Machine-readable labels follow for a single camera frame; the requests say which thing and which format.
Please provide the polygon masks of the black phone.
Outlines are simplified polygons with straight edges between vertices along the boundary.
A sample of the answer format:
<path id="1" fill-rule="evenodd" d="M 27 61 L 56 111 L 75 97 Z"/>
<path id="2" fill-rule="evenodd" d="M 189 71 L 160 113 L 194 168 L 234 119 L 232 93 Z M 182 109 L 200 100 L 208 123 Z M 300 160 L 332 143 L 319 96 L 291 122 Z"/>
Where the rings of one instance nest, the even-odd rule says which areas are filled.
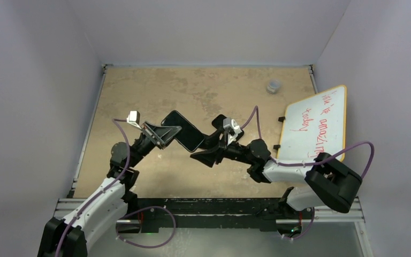
<path id="1" fill-rule="evenodd" d="M 205 136 L 177 110 L 171 111 L 162 121 L 162 126 L 180 126 L 181 130 L 174 137 L 187 151 L 195 152 Z"/>

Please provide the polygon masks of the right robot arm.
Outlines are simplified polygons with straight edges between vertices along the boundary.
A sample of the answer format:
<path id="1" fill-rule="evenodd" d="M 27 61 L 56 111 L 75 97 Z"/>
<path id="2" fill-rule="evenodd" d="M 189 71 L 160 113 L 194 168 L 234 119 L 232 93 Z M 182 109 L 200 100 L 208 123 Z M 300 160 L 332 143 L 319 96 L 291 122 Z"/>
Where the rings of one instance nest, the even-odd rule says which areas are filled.
<path id="1" fill-rule="evenodd" d="M 210 168 L 225 158 L 248 164 L 247 173 L 257 183 L 303 183 L 303 186 L 287 190 L 279 203 L 280 213 L 287 218 L 317 206 L 348 213 L 363 182 L 359 174 L 328 153 L 320 153 L 312 165 L 281 165 L 271 157 L 262 139 L 255 139 L 246 146 L 220 139 L 217 145 L 192 153 L 190 157 Z"/>

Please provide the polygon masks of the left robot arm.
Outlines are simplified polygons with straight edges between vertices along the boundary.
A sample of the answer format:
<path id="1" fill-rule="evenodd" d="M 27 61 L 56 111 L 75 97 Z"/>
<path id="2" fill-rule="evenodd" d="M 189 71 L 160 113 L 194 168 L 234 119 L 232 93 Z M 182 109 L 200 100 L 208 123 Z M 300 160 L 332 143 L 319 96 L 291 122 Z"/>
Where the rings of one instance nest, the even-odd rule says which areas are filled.
<path id="1" fill-rule="evenodd" d="M 38 256 L 87 256 L 118 219 L 131 219 L 140 212 L 138 197 L 130 191 L 139 175 L 134 167 L 155 147 L 167 147 L 181 127 L 143 123 L 139 129 L 134 144 L 124 137 L 112 147 L 110 169 L 95 192 L 63 218 L 46 223 Z"/>

